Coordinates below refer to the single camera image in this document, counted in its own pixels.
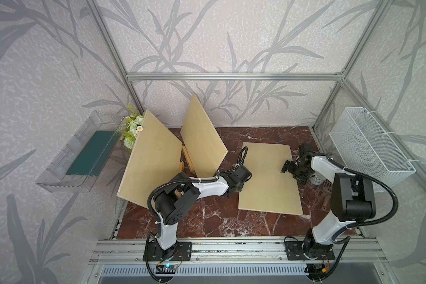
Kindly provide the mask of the wooden board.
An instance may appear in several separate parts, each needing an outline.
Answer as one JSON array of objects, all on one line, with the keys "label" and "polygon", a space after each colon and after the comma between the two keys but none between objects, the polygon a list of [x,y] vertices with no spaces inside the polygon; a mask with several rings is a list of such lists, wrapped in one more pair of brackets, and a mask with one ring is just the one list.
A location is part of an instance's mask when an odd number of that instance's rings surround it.
[{"label": "wooden board", "polygon": [[195,94],[190,100],[181,136],[197,177],[214,176],[228,150]]},{"label": "wooden board", "polygon": [[147,110],[117,197],[147,208],[150,193],[179,173],[181,152],[180,139]]},{"label": "wooden board", "polygon": [[239,194],[239,209],[302,215],[297,181],[281,170],[292,160],[291,148],[283,144],[243,143],[248,148],[244,166],[252,178]]}]

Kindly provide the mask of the wooden easel frame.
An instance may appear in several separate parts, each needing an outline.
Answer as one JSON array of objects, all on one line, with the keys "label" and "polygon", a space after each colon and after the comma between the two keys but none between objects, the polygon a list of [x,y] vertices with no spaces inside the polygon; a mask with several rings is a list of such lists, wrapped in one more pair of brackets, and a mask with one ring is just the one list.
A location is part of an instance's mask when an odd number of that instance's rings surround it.
[{"label": "wooden easel frame", "polygon": [[182,146],[182,151],[183,151],[183,155],[186,159],[187,165],[188,165],[188,169],[190,171],[191,174],[195,174],[195,168],[194,168],[194,164],[192,162],[192,159],[188,153],[188,149],[185,145]]},{"label": "wooden easel frame", "polygon": [[180,162],[180,164],[179,164],[179,173],[184,172],[184,168],[185,168],[185,163],[184,162]]}]

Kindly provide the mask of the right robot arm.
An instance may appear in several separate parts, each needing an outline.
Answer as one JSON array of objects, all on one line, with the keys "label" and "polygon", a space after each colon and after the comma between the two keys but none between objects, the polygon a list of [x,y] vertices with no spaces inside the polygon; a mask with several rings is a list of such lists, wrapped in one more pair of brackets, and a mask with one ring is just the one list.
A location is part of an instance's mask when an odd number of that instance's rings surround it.
[{"label": "right robot arm", "polygon": [[[296,181],[306,184],[321,175],[333,185],[330,211],[315,227],[310,228],[298,245],[305,258],[316,260],[332,251],[335,244],[346,244],[349,237],[339,240],[345,231],[355,227],[372,226],[390,220],[399,209],[396,193],[382,181],[337,163],[326,153],[315,152],[310,144],[299,145],[299,157],[286,161],[282,173],[290,173]],[[392,207],[386,215],[376,219],[373,185],[381,186],[390,195]]]}]

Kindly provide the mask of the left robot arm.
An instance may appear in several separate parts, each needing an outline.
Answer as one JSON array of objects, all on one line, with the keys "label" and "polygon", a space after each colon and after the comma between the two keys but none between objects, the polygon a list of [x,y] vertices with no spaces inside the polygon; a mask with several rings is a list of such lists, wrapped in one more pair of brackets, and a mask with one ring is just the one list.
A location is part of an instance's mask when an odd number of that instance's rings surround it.
[{"label": "left robot arm", "polygon": [[210,196],[235,194],[243,190],[252,178],[245,165],[248,147],[244,146],[235,167],[224,172],[217,171],[213,177],[189,177],[177,174],[171,181],[154,189],[147,207],[156,219],[158,232],[156,243],[163,252],[173,250],[177,243],[178,223],[190,212],[197,200]]}]

